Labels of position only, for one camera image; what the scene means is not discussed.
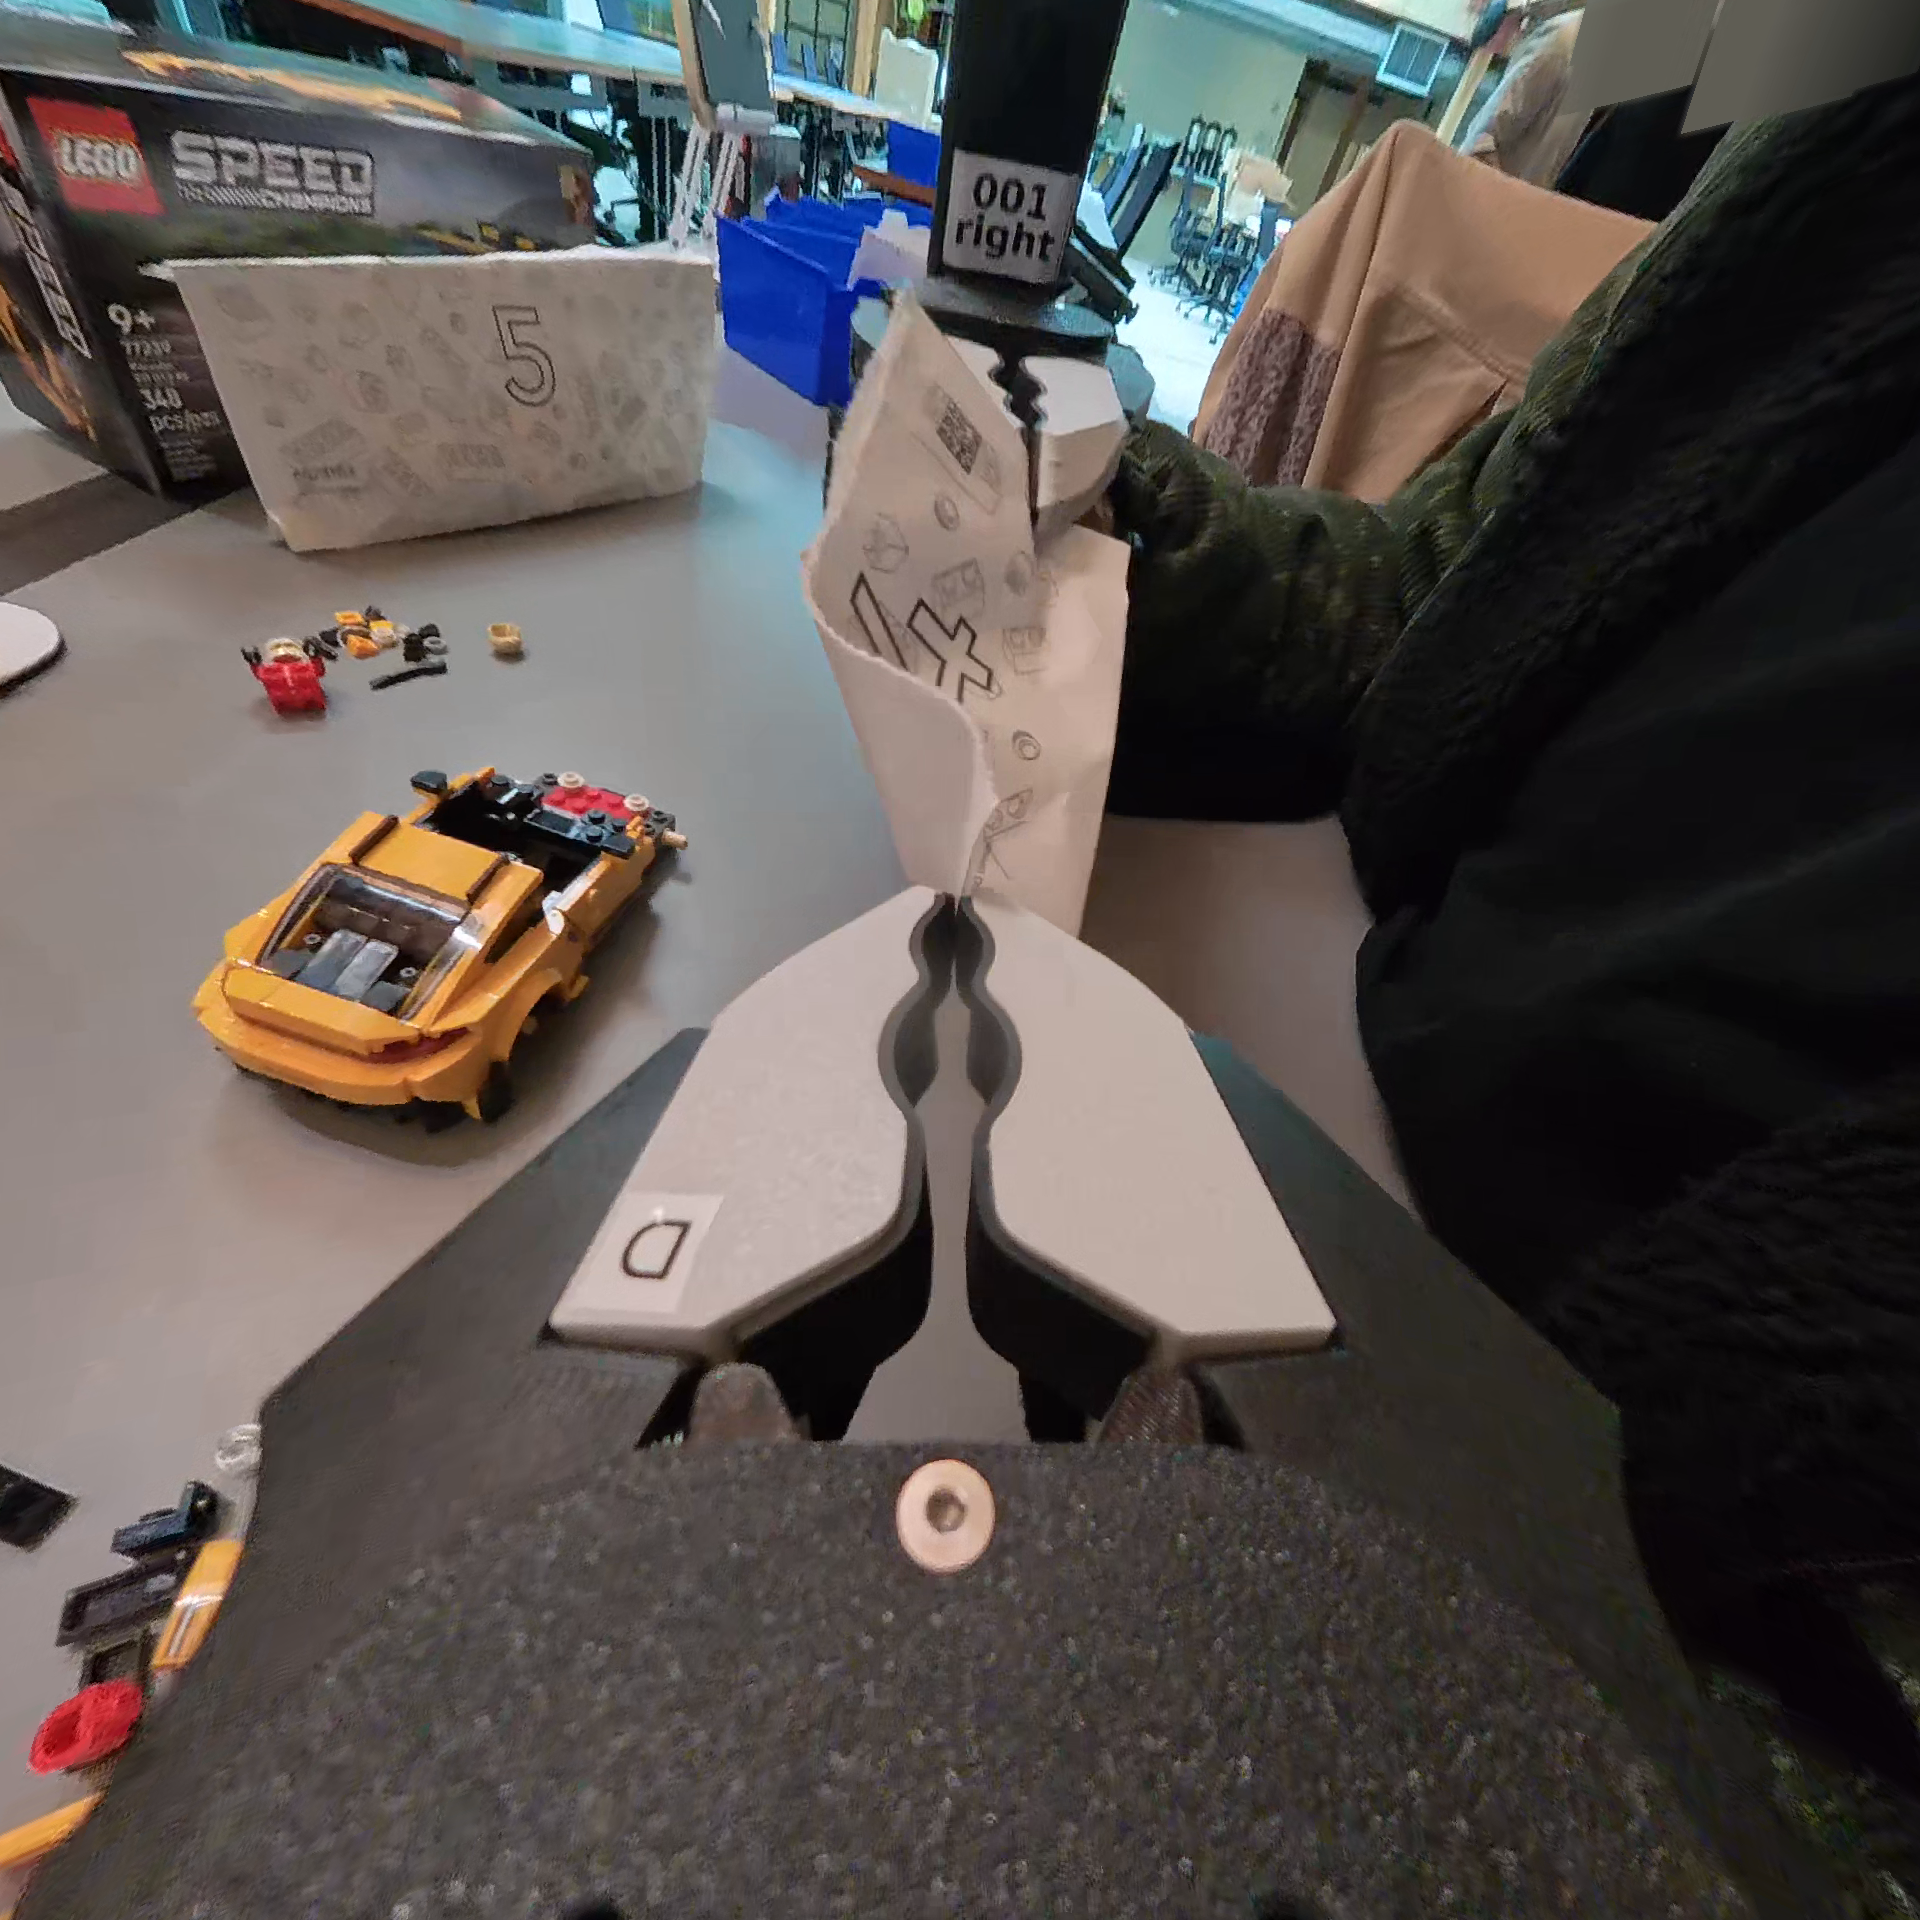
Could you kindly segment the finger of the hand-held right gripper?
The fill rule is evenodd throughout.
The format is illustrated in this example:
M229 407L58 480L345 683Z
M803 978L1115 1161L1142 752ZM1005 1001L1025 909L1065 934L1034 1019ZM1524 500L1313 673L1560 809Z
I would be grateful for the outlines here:
M1025 429L1035 539L1082 523L1117 470L1130 422L1106 360L1031 358L1034 421Z

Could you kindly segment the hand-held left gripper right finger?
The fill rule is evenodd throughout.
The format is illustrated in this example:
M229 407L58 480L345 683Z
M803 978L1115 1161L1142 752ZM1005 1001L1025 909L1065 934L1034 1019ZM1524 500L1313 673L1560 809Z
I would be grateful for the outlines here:
M987 892L964 909L972 1206L1016 1285L1154 1358L1327 1348L1332 1307L1187 1024L1041 916Z

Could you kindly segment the yellow lego car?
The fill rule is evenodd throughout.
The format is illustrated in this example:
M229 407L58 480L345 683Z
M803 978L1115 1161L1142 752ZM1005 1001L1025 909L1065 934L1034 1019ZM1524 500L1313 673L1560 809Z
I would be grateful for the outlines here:
M687 850L676 815L578 773L411 774L231 924L192 999L240 1075L339 1108L494 1124L540 1023Z

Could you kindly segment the blue storage bin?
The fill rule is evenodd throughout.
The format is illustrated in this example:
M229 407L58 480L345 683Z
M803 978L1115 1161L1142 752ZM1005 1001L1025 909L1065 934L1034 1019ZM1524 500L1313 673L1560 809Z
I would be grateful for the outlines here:
M717 297L734 355L820 408L851 396L860 300L924 276L931 213L879 196L774 196L715 223Z

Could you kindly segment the person's right forearm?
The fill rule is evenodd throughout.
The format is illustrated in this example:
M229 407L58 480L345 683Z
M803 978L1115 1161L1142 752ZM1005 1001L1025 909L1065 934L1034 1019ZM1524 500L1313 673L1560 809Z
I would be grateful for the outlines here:
M1332 815L1360 705L1485 516L1482 469L1511 422L1474 425L1383 502L1258 488L1176 429L1133 427L1106 492L1128 548L1107 812Z

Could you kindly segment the pile of small lego pieces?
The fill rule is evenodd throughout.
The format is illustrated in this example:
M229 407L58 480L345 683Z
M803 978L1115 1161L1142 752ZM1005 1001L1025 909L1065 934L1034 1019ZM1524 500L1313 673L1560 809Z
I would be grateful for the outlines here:
M233 1587L251 1524L265 1437L260 1421L228 1429L210 1477L171 1507L120 1526L118 1569L60 1602L56 1645L75 1658L75 1686L27 1745L27 1768L63 1800L2 1837L2 1913L17 1917L52 1857L101 1805L120 1763L203 1651Z

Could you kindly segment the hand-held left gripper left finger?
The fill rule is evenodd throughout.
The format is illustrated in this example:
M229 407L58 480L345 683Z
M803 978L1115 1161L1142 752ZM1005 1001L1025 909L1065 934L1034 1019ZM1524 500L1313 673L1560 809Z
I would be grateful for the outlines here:
M746 1346L906 1242L949 910L910 884L731 999L568 1276L554 1337Z

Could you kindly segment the small torn white paper bag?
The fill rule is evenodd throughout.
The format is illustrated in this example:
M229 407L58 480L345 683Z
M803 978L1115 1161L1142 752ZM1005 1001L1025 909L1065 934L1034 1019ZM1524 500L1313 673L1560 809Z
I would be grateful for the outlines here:
M894 302L831 442L800 582L906 883L1082 930L1128 548L1034 528L1030 425L986 348Z

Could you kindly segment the tan fabric cover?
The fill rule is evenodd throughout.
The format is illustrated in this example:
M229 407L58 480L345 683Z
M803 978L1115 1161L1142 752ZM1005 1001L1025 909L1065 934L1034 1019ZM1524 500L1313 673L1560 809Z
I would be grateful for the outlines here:
M1187 437L1253 486L1383 505L1520 400L1651 230L1395 122L1276 244Z

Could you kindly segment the lego set box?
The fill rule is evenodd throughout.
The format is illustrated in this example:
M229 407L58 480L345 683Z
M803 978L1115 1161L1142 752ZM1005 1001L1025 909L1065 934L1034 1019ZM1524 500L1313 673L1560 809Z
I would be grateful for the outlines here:
M591 240L570 138L461 85L3 10L6 400L163 498L244 486L171 260Z

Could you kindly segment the white numbered paper bag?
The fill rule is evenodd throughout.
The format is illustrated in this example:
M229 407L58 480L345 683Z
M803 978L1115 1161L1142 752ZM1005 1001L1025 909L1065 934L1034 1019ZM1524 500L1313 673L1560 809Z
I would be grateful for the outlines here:
M297 556L673 498L703 476L710 252L171 259L156 275Z

